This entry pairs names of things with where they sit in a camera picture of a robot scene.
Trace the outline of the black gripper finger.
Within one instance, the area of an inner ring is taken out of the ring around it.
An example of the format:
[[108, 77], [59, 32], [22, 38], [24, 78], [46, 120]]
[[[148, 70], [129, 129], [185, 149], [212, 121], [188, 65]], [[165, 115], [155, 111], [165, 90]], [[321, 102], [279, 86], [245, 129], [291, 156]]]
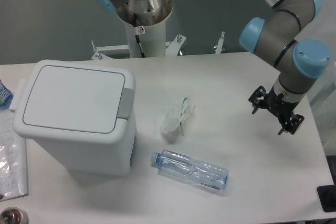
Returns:
[[300, 114], [293, 114], [290, 117], [280, 116], [278, 120], [281, 124], [281, 129], [278, 132], [278, 135], [281, 135], [283, 132], [294, 135], [301, 126], [301, 123], [304, 121], [304, 119], [305, 117]]
[[259, 86], [249, 97], [248, 101], [252, 104], [253, 111], [255, 114], [259, 109], [267, 108], [267, 101], [265, 101], [266, 89], [263, 86]]

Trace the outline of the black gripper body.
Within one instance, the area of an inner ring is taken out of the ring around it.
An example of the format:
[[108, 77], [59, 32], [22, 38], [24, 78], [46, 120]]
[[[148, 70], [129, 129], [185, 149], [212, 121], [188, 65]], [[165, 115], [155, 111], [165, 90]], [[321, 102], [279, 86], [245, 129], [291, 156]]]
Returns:
[[271, 114], [278, 118], [280, 124], [290, 124], [298, 122], [298, 115], [293, 110], [298, 103], [289, 103], [284, 101], [284, 94], [276, 95], [272, 88], [269, 93], [264, 87], [259, 87], [260, 98], [259, 105], [261, 109], [267, 109]]

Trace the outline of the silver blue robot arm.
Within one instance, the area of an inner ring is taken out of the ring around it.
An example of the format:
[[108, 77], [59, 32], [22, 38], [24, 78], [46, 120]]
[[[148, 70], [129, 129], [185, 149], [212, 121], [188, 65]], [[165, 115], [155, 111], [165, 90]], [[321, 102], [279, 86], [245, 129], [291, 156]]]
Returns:
[[264, 20], [253, 18], [241, 32], [239, 42], [280, 74], [270, 91], [259, 86], [249, 97], [253, 112], [268, 110], [281, 124], [280, 133], [295, 134], [304, 116], [294, 109], [322, 76], [331, 52], [319, 40], [295, 37], [316, 18], [322, 0], [265, 0], [275, 11]]

